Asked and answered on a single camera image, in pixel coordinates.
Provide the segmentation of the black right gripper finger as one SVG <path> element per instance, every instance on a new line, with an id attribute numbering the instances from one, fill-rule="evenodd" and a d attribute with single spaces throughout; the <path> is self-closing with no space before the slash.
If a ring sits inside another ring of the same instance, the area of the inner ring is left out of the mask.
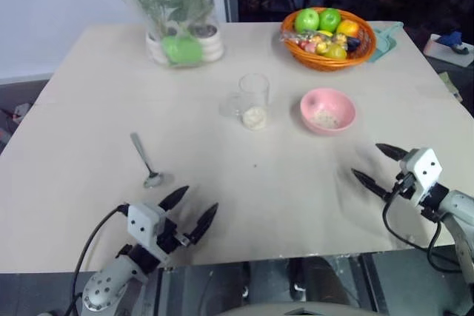
<path id="1" fill-rule="evenodd" d="M 408 154 L 408 151 L 390 144 L 377 143 L 376 147 L 394 161 L 401 161 Z"/>
<path id="2" fill-rule="evenodd" d="M 352 173 L 356 177 L 356 179 L 369 191 L 373 194 L 380 197 L 382 200 L 387 200 L 390 196 L 389 192 L 379 186 L 373 178 L 366 175 L 363 172 L 358 171 L 357 169 L 351 169 Z"/>

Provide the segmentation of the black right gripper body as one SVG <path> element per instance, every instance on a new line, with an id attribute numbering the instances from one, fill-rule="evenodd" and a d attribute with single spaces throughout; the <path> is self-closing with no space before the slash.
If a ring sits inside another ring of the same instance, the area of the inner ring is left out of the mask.
<path id="1" fill-rule="evenodd" d="M 399 166 L 400 172 L 395 176 L 392 190 L 386 195 L 387 200 L 393 200 L 398 195 L 409 200 L 415 191 L 414 173 L 408 170 L 405 162 L 400 162 Z"/>

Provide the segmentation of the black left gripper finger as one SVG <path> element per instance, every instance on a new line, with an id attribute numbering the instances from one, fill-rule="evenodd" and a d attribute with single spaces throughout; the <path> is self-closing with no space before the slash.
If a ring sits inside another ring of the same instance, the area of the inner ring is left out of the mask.
<path id="1" fill-rule="evenodd" d="M 160 203 L 159 207 L 163 210 L 171 210 L 173 209 L 184 197 L 186 194 L 187 190 L 189 189 L 189 186 L 182 186 L 175 191 L 171 192 L 169 195 L 167 195 Z"/>
<path id="2" fill-rule="evenodd" d="M 190 244 L 196 245 L 210 228 L 218 210 L 218 203 L 213 204 L 198 219 L 195 229 L 190 234 L 185 234 Z"/>

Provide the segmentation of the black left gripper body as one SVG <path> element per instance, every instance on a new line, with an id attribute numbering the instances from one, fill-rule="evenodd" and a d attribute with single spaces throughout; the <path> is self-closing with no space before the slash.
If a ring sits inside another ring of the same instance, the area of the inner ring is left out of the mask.
<path id="1" fill-rule="evenodd" d="M 189 234 L 178 232 L 177 225 L 169 218 L 166 218 L 164 229 L 162 233 L 157 235 L 156 243 L 163 252 L 169 255 L 177 248 L 188 247 L 193 243 L 193 239 Z"/>

